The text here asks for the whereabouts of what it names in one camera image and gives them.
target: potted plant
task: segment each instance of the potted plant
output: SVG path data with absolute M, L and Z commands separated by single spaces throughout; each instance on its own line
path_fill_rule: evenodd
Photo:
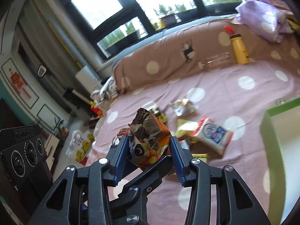
M 194 19 L 194 18 L 197 18 L 197 16 L 198 16 L 196 8 L 187 10 L 184 4 L 181 4 L 181 5 L 175 4 L 175 8 L 177 11 L 176 15 L 178 16 L 178 18 L 181 21 Z
M 127 22 L 125 26 L 126 35 L 118 28 L 101 40 L 101 44 L 106 46 L 109 54 L 113 55 L 141 38 L 140 30 L 135 29 L 132 21 Z
M 160 17 L 160 20 L 163 22 L 165 27 L 177 23 L 177 20 L 175 18 L 175 13 L 173 12 L 173 8 L 171 6 L 169 6 L 168 9 L 166 9 L 164 5 L 159 4 L 158 7 L 159 7 L 159 11 L 156 11 L 155 9 L 153 10 L 158 17 L 163 16 Z
M 54 117 L 54 121 L 55 121 L 54 135 L 60 140 L 62 138 L 67 137 L 67 135 L 69 134 L 69 130 L 66 127 L 61 127 L 62 124 L 64 123 L 64 120 L 56 120 L 56 117 Z

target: window frame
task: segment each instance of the window frame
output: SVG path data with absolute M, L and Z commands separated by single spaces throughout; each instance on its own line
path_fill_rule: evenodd
M 125 23 L 129 22 L 131 19 L 138 17 L 141 24 L 145 28 L 145 31 L 148 33 L 147 36 L 141 38 L 136 43 L 140 42 L 141 40 L 148 38 L 156 33 L 159 33 L 163 31 L 164 29 L 173 28 L 178 25 L 182 25 L 188 22 L 191 22 L 195 19 L 200 19 L 206 16 L 218 16 L 218 15 L 226 15 L 226 14 L 232 14 L 236 13 L 235 7 L 236 3 L 223 3 L 224 12 L 220 13 L 210 13 L 210 11 L 213 11 L 214 6 L 217 6 L 218 4 L 214 5 L 208 5 L 205 6 L 202 0 L 194 0 L 194 3 L 196 5 L 197 9 L 197 17 L 192 18 L 186 21 L 178 22 L 174 25 L 165 27 L 161 30 L 156 31 L 154 27 L 152 26 L 150 20 L 144 13 L 143 9 L 139 5 L 139 3 L 136 0 L 118 0 L 121 6 L 123 7 L 120 11 L 115 13 L 113 16 L 105 20 L 103 23 L 101 23 L 97 28 L 94 30 L 91 28 L 91 26 L 88 24 L 88 22 L 85 20 L 85 18 L 81 15 L 79 10 L 76 8 L 76 6 L 71 2 L 71 0 L 59 0 L 63 7 L 65 8 L 67 14 L 71 17 L 71 19 L 75 22 L 78 29 L 83 33 L 83 35 L 86 37 L 86 39 L 93 45 L 93 47 L 96 49 L 96 51 L 99 53 L 99 55 L 105 60 L 109 60 L 110 58 L 114 57 L 121 51 L 110 55 L 107 57 L 103 51 L 99 48 L 97 43 L 102 40 L 105 36 L 113 32 L 115 29 L 119 28 L 121 25 L 124 25 Z

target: cardboard box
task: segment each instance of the cardboard box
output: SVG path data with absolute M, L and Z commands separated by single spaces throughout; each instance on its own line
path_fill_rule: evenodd
M 300 98 L 267 109 L 260 133 L 270 170 L 268 218 L 279 225 L 300 196 Z

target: camera lens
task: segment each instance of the camera lens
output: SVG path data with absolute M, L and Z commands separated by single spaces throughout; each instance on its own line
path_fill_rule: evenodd
M 25 144 L 25 152 L 29 163 L 35 165 L 37 162 L 37 154 L 35 152 L 35 147 L 31 141 Z
M 23 176 L 25 174 L 25 166 L 24 166 L 23 158 L 21 157 L 19 152 L 17 151 L 13 152 L 11 156 L 11 163 L 13 165 L 13 169 L 18 175 Z
M 44 154 L 44 145 L 40 139 L 37 139 L 37 150 L 41 155 Z

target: cracker package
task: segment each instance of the cracker package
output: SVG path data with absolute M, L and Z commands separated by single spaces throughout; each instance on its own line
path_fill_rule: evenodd
M 129 144 L 128 160 L 134 165 L 148 167 L 168 150 L 171 138 L 169 129 L 146 109 L 137 111 L 129 127 L 133 141 Z
M 223 156 L 225 148 L 233 136 L 233 132 L 226 130 L 212 119 L 204 116 L 191 136 Z

